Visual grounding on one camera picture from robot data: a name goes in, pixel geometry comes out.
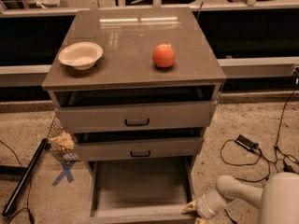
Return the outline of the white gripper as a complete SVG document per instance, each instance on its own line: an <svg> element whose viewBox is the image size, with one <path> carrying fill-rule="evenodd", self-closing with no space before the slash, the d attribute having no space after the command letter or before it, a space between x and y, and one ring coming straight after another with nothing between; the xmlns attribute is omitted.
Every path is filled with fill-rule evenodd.
<svg viewBox="0 0 299 224"><path fill-rule="evenodd" d="M208 193L200 196L197 201L187 203L181 210L182 215L196 212L197 217L194 224L208 224L207 219L215 217L224 206L224 200L219 193Z"/></svg>

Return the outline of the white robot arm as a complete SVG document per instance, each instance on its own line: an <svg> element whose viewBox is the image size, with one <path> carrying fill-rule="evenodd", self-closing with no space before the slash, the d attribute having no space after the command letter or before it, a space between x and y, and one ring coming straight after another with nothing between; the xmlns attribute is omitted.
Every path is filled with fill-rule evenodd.
<svg viewBox="0 0 299 224"><path fill-rule="evenodd" d="M299 224L299 175L275 174L262 188L221 175L216 188L188 203L181 213L196 212L203 219L211 219L240 200L259 209L259 224Z"/></svg>

